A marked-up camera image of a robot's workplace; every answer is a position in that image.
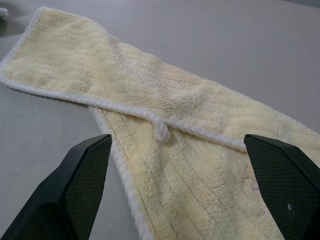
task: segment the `gray table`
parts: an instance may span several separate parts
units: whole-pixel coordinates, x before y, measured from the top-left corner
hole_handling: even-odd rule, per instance
[[[1,1],[11,18],[0,29],[0,59],[40,6],[91,18],[126,43],[320,132],[317,5],[282,0]],[[0,235],[68,149],[99,134],[85,106],[0,85]],[[111,162],[90,239],[137,238]]]

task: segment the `overlapping towel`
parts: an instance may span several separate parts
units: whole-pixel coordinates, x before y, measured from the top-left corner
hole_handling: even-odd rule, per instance
[[[299,122],[56,9],[35,12],[0,63],[0,81],[90,106],[112,132],[141,239],[282,239],[246,154],[247,133],[294,144],[320,164],[320,136]]]

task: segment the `yellow towel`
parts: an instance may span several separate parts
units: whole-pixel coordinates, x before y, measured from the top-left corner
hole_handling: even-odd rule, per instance
[[[247,133],[299,146],[320,164],[320,136],[299,122],[59,10],[35,12],[0,81],[91,106],[112,132],[141,239],[283,239],[257,190]]]

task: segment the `gray surface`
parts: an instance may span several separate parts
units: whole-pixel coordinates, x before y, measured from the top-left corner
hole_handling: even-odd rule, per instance
[[[12,13],[0,59],[40,6],[91,18],[126,43],[320,132],[318,8],[281,0],[10,0],[0,2]],[[87,108],[0,85],[0,234],[68,149],[98,134]],[[113,163],[90,238],[137,239]]]

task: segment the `microfiber cloth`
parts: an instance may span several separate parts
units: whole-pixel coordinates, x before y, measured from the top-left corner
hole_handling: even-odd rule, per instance
[[[89,106],[112,133],[110,156],[144,240],[283,239],[245,134],[296,145],[320,164],[320,136],[299,122],[60,10],[35,12],[0,63],[0,81]]]

